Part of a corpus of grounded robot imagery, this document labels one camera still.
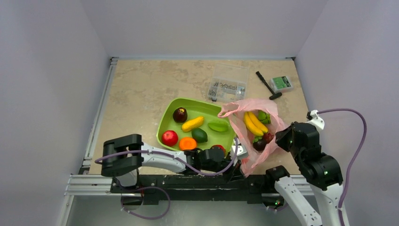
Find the pink plastic bag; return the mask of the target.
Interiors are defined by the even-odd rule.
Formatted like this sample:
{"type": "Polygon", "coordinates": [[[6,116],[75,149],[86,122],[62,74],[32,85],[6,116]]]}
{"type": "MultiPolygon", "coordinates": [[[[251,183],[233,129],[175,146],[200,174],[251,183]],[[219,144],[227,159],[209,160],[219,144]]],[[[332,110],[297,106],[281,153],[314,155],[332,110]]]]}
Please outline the pink plastic bag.
{"type": "Polygon", "coordinates": [[[268,161],[273,158],[275,153],[282,152],[282,149],[275,143],[275,139],[272,139],[261,151],[257,151],[253,147],[255,134],[247,128],[244,118],[247,112],[252,112],[257,116],[259,110],[270,115],[271,124],[267,125],[270,133],[275,134],[287,127],[287,124],[279,116],[277,104],[268,99],[249,98],[226,103],[222,105],[218,114],[219,118],[229,121],[243,150],[246,151],[245,154],[238,154],[237,157],[241,161],[240,169],[246,177],[274,167],[268,161]]]}

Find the yellow fake banana bunch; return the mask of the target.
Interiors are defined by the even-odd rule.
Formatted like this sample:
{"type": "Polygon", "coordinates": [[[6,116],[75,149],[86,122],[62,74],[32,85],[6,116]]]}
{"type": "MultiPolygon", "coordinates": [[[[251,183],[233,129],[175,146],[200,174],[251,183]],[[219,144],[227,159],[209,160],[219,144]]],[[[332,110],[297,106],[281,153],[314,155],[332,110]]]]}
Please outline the yellow fake banana bunch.
{"type": "Polygon", "coordinates": [[[244,113],[244,123],[247,129],[255,136],[263,136],[269,132],[269,129],[252,112],[244,113]]]}

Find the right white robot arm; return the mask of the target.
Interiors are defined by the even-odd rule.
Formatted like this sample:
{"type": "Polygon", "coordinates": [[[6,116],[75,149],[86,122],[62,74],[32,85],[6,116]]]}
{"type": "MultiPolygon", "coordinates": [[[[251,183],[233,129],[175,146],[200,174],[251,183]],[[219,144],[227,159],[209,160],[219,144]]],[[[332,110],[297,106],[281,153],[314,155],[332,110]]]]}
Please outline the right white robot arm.
{"type": "Polygon", "coordinates": [[[316,211],[296,188],[293,178],[283,166],[268,169],[264,185],[277,191],[293,210],[303,226],[347,226],[341,168],[332,156],[321,151],[319,132],[309,123],[293,122],[275,135],[276,144],[291,153],[301,174],[310,184],[319,211],[316,211]]]}

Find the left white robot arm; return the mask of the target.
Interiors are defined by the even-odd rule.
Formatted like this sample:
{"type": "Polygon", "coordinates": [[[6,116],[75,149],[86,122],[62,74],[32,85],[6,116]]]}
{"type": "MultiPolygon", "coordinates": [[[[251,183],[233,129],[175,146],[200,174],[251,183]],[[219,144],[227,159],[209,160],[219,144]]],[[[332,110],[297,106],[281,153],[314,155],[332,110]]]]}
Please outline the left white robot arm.
{"type": "Polygon", "coordinates": [[[237,150],[228,160],[220,147],[186,149],[175,152],[156,148],[142,141],[139,134],[108,140],[103,144],[101,175],[115,178],[128,192],[140,188],[139,168],[160,168],[183,175],[218,176],[230,172],[238,164],[237,150]]]}

